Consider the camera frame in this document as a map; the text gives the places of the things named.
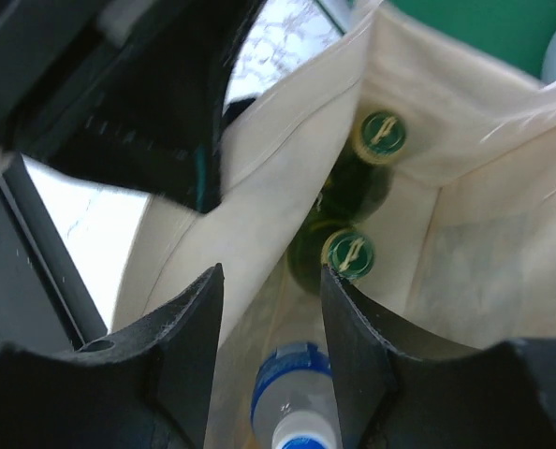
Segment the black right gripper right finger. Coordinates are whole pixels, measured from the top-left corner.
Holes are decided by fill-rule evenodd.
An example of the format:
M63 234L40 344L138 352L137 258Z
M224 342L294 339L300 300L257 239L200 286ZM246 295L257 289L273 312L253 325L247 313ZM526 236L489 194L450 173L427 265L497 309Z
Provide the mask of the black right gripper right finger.
M439 337L330 269L322 312L347 448L556 448L556 339Z

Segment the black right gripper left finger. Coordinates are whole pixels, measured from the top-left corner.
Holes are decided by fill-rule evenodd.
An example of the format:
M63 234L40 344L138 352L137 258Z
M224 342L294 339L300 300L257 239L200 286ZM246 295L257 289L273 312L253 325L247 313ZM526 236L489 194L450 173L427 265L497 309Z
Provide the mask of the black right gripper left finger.
M0 342L0 448L200 448L224 272L77 351Z

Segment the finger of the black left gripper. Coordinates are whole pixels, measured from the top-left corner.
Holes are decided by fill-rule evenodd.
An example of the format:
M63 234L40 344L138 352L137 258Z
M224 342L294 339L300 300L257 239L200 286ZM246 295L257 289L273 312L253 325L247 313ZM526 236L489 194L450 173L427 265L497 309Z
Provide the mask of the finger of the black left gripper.
M260 1L0 1L0 176L221 202L227 86Z

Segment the cream canvas tote bag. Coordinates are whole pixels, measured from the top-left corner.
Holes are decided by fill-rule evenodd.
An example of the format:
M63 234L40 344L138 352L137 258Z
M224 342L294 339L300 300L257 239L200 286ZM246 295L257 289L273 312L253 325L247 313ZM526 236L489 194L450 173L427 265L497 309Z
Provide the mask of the cream canvas tote bag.
M204 268L224 269L213 448L255 440L253 388L276 348L309 341L329 357L321 282L318 295L304 291L286 251L304 223L346 221L322 211L319 197L354 122L374 110L399 115L407 140L382 206L347 221L374 246L372 270L347 281L474 349L556 339L556 81L541 84L386 1L362 1L355 16L337 43L227 128L217 209L196 215L151 198L140 219L114 329Z

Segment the clear bottle green cap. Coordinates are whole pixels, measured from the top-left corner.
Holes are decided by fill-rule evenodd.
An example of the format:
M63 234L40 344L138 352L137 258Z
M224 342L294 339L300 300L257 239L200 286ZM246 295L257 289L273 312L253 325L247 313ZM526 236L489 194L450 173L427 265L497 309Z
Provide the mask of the clear bottle green cap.
M286 251L287 263L296 283L307 293L318 295L322 267L356 281L373 268L374 246L369 237L347 221L319 218L304 223Z

